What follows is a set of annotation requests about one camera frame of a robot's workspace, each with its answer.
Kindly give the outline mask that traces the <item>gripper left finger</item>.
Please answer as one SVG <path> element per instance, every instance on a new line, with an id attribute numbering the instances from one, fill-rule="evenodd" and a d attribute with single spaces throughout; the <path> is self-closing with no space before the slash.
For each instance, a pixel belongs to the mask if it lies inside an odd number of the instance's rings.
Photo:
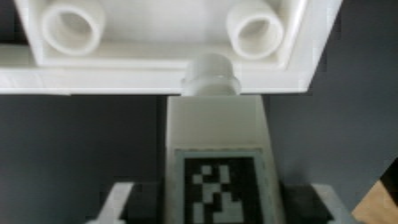
<path id="1" fill-rule="evenodd" d="M 126 224 L 126 221 L 121 219 L 121 214 L 134 186 L 134 182 L 118 182 L 114 184 L 98 217 L 86 224 Z"/>

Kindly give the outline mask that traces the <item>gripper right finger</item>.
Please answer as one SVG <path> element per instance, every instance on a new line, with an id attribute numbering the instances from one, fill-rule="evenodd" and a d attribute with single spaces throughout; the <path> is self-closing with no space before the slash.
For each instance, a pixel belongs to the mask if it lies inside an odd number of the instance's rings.
<path id="1" fill-rule="evenodd" d="M 359 224 L 333 186 L 325 184 L 313 184 L 313 189 L 333 216 L 333 220 L 327 222 L 327 224 Z"/>

